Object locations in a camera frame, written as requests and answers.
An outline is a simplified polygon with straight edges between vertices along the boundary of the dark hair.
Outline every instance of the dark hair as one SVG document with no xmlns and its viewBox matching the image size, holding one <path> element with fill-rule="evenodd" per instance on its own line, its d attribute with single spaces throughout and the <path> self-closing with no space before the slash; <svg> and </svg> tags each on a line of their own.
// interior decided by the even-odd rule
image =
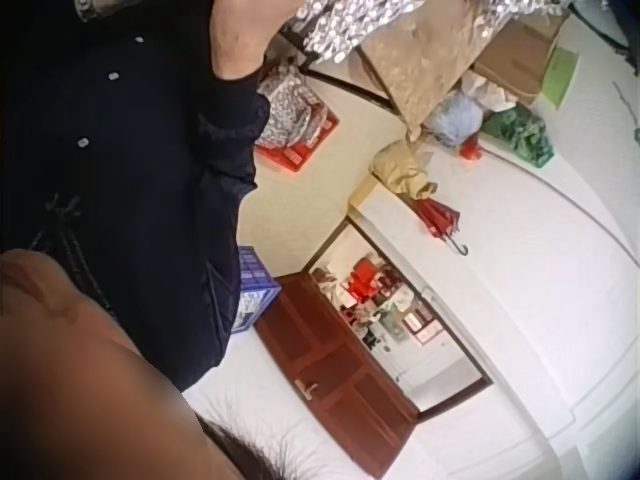
<svg viewBox="0 0 640 480">
<path fill-rule="evenodd" d="M 246 438 L 231 433 L 224 427 L 209 423 L 196 414 L 204 434 L 222 450 L 246 480 L 300 480 L 289 472 L 286 458 L 270 459 Z"/>
</svg>

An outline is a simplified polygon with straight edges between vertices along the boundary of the blue crate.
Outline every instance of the blue crate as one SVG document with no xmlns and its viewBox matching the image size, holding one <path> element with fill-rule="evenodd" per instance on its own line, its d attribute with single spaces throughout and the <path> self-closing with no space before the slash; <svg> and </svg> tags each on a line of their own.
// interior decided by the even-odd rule
<svg viewBox="0 0 640 480">
<path fill-rule="evenodd" d="M 231 333 L 244 332 L 260 318 L 282 287 L 271 278 L 253 247 L 240 250 L 240 305 Z"/>
</svg>

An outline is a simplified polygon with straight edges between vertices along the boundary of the green plastic bag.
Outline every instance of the green plastic bag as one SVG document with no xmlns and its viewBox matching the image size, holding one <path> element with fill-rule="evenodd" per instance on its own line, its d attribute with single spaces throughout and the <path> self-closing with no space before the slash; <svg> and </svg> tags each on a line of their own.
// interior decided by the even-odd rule
<svg viewBox="0 0 640 480">
<path fill-rule="evenodd" d="M 482 131 L 506 142 L 518 157 L 534 167 L 544 167 L 554 155 L 544 120 L 524 105 L 496 113 L 482 125 Z"/>
</svg>

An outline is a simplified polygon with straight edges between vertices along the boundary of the brown door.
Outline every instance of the brown door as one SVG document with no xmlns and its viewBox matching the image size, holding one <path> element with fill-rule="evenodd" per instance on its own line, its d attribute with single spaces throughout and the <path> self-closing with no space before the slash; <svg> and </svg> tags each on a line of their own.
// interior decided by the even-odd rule
<svg viewBox="0 0 640 480">
<path fill-rule="evenodd" d="M 256 329 L 285 375 L 351 458 L 380 478 L 419 412 L 366 351 L 310 275 L 283 290 Z"/>
</svg>

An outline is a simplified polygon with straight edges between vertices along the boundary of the dark shirt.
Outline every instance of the dark shirt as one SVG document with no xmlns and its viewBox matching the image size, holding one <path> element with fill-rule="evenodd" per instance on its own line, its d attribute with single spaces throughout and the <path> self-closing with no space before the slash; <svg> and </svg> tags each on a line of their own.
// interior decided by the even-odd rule
<svg viewBox="0 0 640 480">
<path fill-rule="evenodd" d="M 2 248 L 58 260 L 184 390 L 237 311 L 238 209 L 269 110 L 257 74 L 212 74 L 210 0 L 86 25 L 71 0 L 22 3 L 38 8 L 11 46 Z"/>
</svg>

